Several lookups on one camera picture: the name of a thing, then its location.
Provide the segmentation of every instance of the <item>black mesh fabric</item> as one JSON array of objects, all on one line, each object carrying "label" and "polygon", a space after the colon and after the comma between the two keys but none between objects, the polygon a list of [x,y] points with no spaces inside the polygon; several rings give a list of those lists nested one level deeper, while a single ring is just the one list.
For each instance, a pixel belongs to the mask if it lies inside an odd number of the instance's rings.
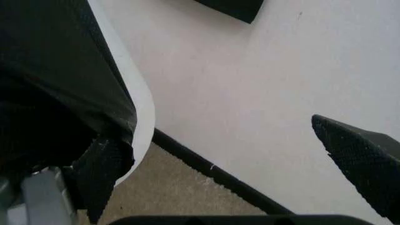
[{"label": "black mesh fabric", "polygon": [[133,165],[136,111],[85,0],[0,0],[0,176],[47,166],[97,222]]},{"label": "black mesh fabric", "polygon": [[383,217],[400,222],[400,143],[319,115],[312,127],[329,156]]}]

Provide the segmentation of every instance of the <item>black edge trim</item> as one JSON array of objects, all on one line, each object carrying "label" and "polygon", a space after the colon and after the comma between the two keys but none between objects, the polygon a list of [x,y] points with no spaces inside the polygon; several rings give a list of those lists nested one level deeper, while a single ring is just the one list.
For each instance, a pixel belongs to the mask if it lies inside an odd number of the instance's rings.
[{"label": "black edge trim", "polygon": [[205,158],[181,145],[179,142],[157,128],[154,130],[153,142],[170,154],[181,159],[191,168],[199,171],[205,176],[213,178],[216,183],[224,185],[227,189],[236,193],[248,203],[260,208],[268,215],[293,214],[292,211],[281,206],[279,203],[253,189],[249,185],[241,182]]}]

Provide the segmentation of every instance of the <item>beige carpet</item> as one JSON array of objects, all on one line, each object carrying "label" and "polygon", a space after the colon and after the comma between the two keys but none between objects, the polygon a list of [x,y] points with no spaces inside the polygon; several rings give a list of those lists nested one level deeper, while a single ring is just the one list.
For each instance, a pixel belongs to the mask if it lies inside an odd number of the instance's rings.
[{"label": "beige carpet", "polygon": [[[263,215],[155,144],[133,174],[118,185],[99,224],[137,215]],[[84,211],[81,225],[90,224]]]}]

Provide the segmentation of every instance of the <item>black object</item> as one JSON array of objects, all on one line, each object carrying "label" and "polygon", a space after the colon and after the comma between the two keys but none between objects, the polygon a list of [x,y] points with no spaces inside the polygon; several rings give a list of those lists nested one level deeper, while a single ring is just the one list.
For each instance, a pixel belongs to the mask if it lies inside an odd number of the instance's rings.
[{"label": "black object", "polygon": [[133,164],[135,126],[87,1],[0,0],[0,176],[18,188],[59,166],[75,206],[95,223]]},{"label": "black object", "polygon": [[196,0],[201,4],[252,23],[264,0]]},{"label": "black object", "polygon": [[218,216],[218,217],[126,217],[110,225],[371,225],[334,215],[318,216]]},{"label": "black object", "polygon": [[159,129],[155,129],[154,131],[153,142],[170,154],[181,159],[191,168],[205,176],[213,178],[216,183],[224,185],[248,203],[260,208],[267,214],[293,214],[293,212],[281,206],[279,203],[241,182],[221,168],[207,161],[205,158],[181,145]]},{"label": "black object", "polygon": [[312,127],[363,198],[381,216],[400,223],[400,143],[319,115],[312,117]]}]

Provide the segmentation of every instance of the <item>carpet floor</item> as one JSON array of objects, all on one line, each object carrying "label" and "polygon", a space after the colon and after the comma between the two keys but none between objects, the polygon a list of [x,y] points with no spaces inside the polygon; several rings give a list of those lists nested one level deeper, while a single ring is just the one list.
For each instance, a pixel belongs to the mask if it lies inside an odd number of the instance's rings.
[{"label": "carpet floor", "polygon": [[[152,143],[138,168],[115,187],[99,224],[139,215],[265,213]],[[85,211],[78,218],[90,224]]]}]

